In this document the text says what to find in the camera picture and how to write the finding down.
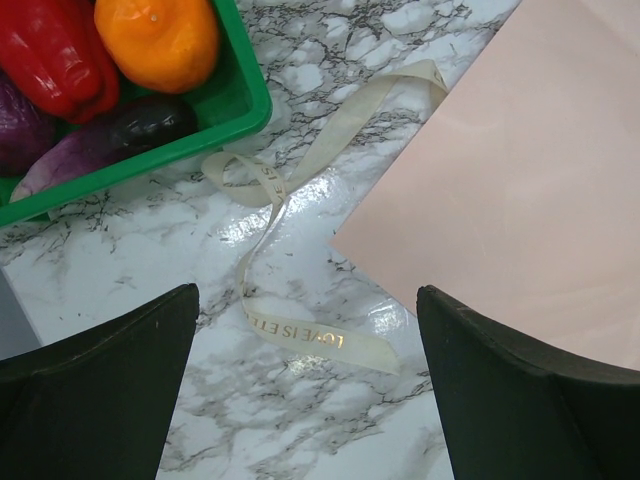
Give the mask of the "cream ribbon gold lettering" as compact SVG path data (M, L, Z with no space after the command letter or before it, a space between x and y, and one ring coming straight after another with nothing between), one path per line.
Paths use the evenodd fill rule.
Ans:
M278 231L279 224L292 213L309 210L311 201L307 183L321 174L351 143L398 79L413 74L419 79L434 80L438 88L446 88L431 61L376 77L345 99L287 178L274 166L237 153L222 151L203 161L203 175L235 202L251 208L271 207L265 231L255 246L240 259L235 273L235 287L247 322L262 340L303 355L392 375L400 373L397 354L383 337L260 312L246 284L246 274L254 254L269 236Z

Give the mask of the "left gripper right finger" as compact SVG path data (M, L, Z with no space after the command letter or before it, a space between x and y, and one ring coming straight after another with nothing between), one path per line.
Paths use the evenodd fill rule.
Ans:
M636 479L639 373L558 349L434 286L417 319L457 479Z

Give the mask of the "pink wrapping paper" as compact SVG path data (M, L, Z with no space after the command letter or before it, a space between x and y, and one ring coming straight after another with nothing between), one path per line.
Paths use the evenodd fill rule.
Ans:
M332 244L408 309L637 368L638 2L520 3Z

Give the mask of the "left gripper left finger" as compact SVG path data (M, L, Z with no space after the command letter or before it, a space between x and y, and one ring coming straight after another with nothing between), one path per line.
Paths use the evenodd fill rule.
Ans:
M155 478L197 318L185 284L2 360L2 478Z

